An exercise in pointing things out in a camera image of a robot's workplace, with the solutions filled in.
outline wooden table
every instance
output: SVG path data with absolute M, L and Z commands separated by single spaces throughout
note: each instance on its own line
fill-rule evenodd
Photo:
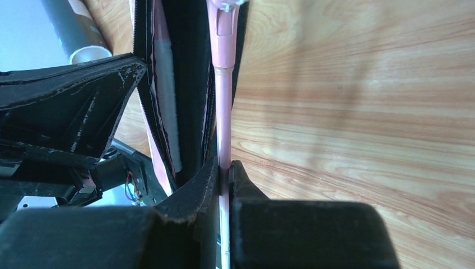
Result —
M 115 54 L 127 0 L 87 4 Z M 253 0 L 232 154 L 272 198 L 370 203 L 404 268 L 475 268 L 475 1 Z M 137 95 L 117 135 L 149 154 Z

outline pink pen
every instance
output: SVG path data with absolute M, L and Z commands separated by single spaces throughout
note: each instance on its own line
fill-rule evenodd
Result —
M 236 62 L 239 5 L 245 1 L 207 0 L 211 56 L 216 81 L 216 131 L 220 166 L 221 268 L 230 268 L 229 167 L 231 165 L 232 70 Z

